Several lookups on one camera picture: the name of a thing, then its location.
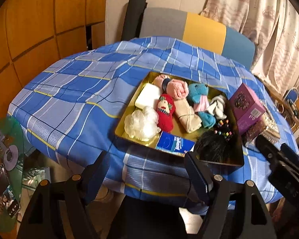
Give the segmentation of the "glass side table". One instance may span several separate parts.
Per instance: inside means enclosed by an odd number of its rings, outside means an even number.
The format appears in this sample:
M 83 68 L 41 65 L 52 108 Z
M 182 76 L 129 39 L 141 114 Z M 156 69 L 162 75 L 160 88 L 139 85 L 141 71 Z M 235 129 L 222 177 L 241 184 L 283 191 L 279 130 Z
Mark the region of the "glass side table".
M 0 120 L 0 233 L 14 230 L 21 209 L 22 190 L 34 192 L 38 184 L 51 180 L 48 167 L 24 169 L 24 160 L 34 152 L 23 128 L 12 117 Z

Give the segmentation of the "grey knit sock blue band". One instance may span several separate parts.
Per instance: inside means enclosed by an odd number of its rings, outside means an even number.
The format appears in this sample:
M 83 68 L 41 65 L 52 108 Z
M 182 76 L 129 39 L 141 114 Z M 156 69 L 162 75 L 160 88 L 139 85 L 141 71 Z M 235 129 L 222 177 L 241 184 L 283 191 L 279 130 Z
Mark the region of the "grey knit sock blue band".
M 217 120 L 225 120 L 227 118 L 227 115 L 224 114 L 225 105 L 226 98 L 223 95 L 215 96 L 209 102 L 207 112 L 213 115 Z

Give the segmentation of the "blue folding chair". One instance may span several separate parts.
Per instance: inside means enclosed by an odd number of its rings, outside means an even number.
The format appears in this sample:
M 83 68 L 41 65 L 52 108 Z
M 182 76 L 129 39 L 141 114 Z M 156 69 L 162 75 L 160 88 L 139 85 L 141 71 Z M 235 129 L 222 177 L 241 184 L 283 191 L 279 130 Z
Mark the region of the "blue folding chair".
M 286 92 L 284 95 L 284 100 L 285 101 L 291 101 L 292 103 L 295 103 L 298 99 L 299 96 L 299 91 L 296 87 L 292 87 L 290 90 Z

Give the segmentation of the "pink towel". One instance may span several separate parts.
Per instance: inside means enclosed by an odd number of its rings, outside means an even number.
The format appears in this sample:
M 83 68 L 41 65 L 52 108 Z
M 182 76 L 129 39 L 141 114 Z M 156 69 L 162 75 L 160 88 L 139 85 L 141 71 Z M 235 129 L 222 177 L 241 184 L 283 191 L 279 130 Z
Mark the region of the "pink towel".
M 154 78 L 153 85 L 161 88 L 166 94 L 174 100 L 181 100 L 188 96 L 188 84 L 179 79 L 171 78 L 168 75 L 160 74 Z

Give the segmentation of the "white mesh bath puff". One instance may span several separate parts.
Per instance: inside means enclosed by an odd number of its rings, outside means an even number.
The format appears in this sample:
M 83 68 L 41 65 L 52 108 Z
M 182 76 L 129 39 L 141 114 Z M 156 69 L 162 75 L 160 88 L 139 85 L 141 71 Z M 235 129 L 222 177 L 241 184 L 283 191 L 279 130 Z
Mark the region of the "white mesh bath puff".
M 158 120 L 159 116 L 156 110 L 145 106 L 142 110 L 135 110 L 126 116 L 124 130 L 131 139 L 148 142 L 161 132 Z

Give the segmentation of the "wooden wardrobe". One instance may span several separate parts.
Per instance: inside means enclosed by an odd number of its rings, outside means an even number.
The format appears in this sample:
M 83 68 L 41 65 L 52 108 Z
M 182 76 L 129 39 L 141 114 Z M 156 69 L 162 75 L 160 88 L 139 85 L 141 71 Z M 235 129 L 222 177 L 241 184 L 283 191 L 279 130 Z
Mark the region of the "wooden wardrobe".
M 106 0 L 6 0 L 0 7 L 0 119 L 54 62 L 105 44 Z

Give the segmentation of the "wooden side table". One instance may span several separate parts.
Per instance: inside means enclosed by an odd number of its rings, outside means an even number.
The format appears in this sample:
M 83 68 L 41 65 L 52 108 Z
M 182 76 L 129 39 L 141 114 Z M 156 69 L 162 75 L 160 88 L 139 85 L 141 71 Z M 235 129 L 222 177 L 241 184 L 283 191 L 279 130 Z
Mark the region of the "wooden side table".
M 278 94 L 278 92 L 268 84 L 265 84 L 265 88 L 274 101 L 274 105 L 278 109 L 278 112 L 280 112 L 287 120 L 292 132 L 296 132 L 296 130 L 299 129 L 299 96 L 295 103 L 292 103 L 291 101 L 287 102 L 284 100 L 284 96 Z

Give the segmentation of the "grey yellow teal chair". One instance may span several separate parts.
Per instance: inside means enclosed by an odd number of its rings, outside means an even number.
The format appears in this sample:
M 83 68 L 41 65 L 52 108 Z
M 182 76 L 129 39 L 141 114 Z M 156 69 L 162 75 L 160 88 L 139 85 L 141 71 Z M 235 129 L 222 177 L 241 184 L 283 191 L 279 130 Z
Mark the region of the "grey yellow teal chair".
M 168 36 L 252 66 L 255 45 L 229 26 L 199 14 L 170 8 L 152 8 L 146 0 L 129 0 L 121 40 Z

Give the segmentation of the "beige patterned curtain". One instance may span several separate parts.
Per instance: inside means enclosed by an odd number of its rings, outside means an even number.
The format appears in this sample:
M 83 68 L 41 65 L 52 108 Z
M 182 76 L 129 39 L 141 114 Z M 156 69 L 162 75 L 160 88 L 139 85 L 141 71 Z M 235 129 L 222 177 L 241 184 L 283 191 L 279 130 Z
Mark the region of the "beige patterned curtain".
M 250 71 L 283 95 L 299 74 L 299 14 L 289 0 L 207 0 L 201 14 L 255 45 Z

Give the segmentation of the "teal plush toy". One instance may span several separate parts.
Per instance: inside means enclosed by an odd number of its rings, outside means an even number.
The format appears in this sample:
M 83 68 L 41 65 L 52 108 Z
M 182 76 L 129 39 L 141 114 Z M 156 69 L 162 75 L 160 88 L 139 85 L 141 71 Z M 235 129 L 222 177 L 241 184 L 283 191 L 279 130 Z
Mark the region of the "teal plush toy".
M 187 99 L 193 104 L 193 110 L 201 119 L 203 128 L 212 128 L 215 125 L 216 119 L 212 114 L 207 112 L 209 107 L 207 97 L 209 93 L 208 86 L 200 83 L 192 83 L 189 84 L 188 89 Z

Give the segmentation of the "red knit stocking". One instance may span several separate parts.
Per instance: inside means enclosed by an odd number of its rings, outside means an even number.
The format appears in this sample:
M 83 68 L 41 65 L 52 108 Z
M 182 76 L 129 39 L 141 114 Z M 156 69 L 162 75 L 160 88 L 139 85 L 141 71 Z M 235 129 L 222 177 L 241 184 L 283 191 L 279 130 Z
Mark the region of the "red knit stocking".
M 163 93 L 156 107 L 158 114 L 158 127 L 164 132 L 172 131 L 173 125 L 173 114 L 175 112 L 175 104 L 173 98 Z

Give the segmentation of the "blue tissue packet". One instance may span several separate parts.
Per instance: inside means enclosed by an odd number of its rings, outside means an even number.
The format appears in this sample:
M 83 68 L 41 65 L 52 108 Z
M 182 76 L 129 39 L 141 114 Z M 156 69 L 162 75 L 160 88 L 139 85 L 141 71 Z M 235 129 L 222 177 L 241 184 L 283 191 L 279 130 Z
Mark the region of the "blue tissue packet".
M 187 152 L 194 149 L 195 142 L 175 136 L 167 132 L 162 132 L 155 149 L 165 153 L 184 157 Z

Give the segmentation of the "blue plaid tablecloth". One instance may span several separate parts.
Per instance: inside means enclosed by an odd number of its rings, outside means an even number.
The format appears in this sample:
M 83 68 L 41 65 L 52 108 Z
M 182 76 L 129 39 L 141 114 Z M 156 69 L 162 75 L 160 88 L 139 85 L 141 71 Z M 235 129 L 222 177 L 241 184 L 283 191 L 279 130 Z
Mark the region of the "blue plaid tablecloth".
M 31 145 L 67 170 L 80 173 L 107 151 L 111 165 L 104 184 L 110 190 L 202 214 L 205 208 L 181 157 L 144 150 L 114 134 L 150 71 L 207 84 L 227 97 L 246 84 L 267 104 L 278 124 L 280 142 L 298 150 L 287 121 L 248 69 L 171 37 L 136 38 L 61 59 L 16 95 L 8 113 L 20 123 Z

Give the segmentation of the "white foam sponge block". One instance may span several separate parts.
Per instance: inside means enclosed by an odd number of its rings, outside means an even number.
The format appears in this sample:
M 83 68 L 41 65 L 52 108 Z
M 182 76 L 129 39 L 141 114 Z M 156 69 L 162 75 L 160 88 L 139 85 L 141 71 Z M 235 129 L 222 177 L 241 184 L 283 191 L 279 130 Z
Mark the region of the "white foam sponge block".
M 138 95 L 134 105 L 141 110 L 146 106 L 155 109 L 161 95 L 161 88 L 151 83 L 146 83 Z

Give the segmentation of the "black beaded hair piece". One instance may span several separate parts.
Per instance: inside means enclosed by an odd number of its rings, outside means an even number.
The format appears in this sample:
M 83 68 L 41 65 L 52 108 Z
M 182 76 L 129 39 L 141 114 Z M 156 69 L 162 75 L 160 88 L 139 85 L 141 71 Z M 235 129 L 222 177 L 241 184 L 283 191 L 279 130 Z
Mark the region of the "black beaded hair piece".
M 226 162 L 235 148 L 237 135 L 229 120 L 219 120 L 212 129 L 204 132 L 194 145 L 194 153 L 200 160 Z

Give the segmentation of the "purple pink cardboard box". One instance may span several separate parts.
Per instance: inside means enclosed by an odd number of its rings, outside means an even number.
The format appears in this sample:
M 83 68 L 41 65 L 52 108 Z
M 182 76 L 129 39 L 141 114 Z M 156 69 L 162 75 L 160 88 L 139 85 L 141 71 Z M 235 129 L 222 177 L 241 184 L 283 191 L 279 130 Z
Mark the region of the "purple pink cardboard box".
M 256 93 L 244 83 L 238 87 L 229 102 L 241 135 L 254 125 L 266 111 Z

